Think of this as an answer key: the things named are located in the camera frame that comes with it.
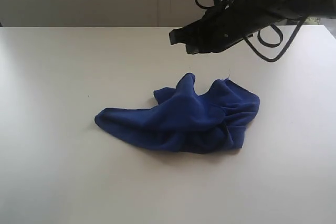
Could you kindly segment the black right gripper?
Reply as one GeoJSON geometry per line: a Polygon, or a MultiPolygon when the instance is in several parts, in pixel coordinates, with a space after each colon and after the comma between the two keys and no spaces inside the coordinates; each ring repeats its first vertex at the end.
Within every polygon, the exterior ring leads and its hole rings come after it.
{"type": "Polygon", "coordinates": [[[273,15],[254,0],[214,7],[199,20],[169,32],[171,45],[185,44],[188,55],[219,53],[273,23],[273,15]]]}

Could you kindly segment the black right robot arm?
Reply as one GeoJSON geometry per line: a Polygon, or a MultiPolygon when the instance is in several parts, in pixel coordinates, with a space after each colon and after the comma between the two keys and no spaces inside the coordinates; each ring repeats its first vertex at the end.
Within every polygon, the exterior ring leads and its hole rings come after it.
{"type": "Polygon", "coordinates": [[[335,18],[335,0],[214,0],[203,17],[169,33],[188,54],[219,53],[284,19],[335,18]]]}

